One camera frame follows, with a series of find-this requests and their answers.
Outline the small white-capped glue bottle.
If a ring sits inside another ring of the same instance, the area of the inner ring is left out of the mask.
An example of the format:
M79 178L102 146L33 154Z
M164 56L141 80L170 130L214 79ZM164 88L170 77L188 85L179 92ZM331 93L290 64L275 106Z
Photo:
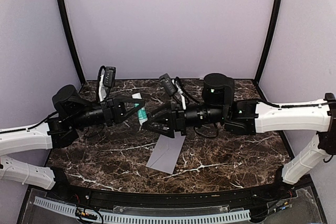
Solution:
M135 93L132 95L133 99L142 99L141 93ZM138 114L138 120L140 125L142 126L144 122L148 120L146 110L144 106L137 112Z

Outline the grey paper envelope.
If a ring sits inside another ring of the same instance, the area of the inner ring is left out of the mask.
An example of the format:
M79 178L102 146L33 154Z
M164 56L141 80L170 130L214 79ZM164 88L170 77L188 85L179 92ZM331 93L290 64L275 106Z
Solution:
M160 135L146 167L172 175L185 138L180 132L175 133L175 138Z

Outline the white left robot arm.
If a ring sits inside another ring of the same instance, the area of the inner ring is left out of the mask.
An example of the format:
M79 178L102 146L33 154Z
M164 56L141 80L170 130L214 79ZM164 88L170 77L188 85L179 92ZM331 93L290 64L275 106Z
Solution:
M55 112L41 122L1 130L1 179L53 190L63 201L74 197L61 168L20 162L9 154L31 150L65 148L78 139L79 131L95 125L121 124L144 107L143 99L113 97L91 102L80 97L72 85L62 87L52 98Z

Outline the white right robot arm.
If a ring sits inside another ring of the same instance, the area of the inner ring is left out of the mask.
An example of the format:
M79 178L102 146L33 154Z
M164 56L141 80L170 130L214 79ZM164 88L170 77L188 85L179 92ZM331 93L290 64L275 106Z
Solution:
M188 127L219 123L236 135L255 135L272 131L311 130L315 135L293 160L278 170L277 181L268 188L273 200L280 199L320 161L335 156L335 96L301 103L270 103L262 99L234 101L235 81L221 73L207 74L203 79L200 104L182 107L168 103L148 115L143 128L174 138L176 132L186 135Z

